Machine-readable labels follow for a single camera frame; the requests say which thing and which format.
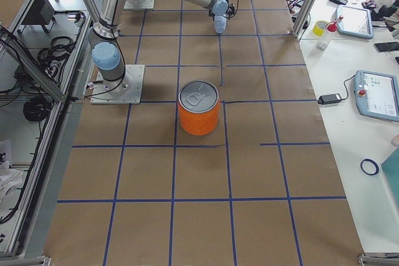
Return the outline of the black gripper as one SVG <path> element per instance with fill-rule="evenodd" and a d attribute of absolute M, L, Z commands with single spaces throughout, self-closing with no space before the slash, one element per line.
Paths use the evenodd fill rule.
<path fill-rule="evenodd" d="M 223 16 L 228 10 L 229 4 L 215 4 L 214 5 L 214 15 Z"/>

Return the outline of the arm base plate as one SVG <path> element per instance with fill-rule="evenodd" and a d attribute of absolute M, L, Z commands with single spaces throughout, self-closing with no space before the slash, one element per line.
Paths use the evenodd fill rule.
<path fill-rule="evenodd" d="M 126 10 L 152 10 L 155 0 L 126 0 L 124 9 Z"/>
<path fill-rule="evenodd" d="M 125 75 L 122 81 L 109 82 L 103 79 L 101 73 L 97 74 L 93 96 L 90 102 L 93 105 L 124 105 L 140 104 L 142 97 L 144 65 L 126 65 Z"/>

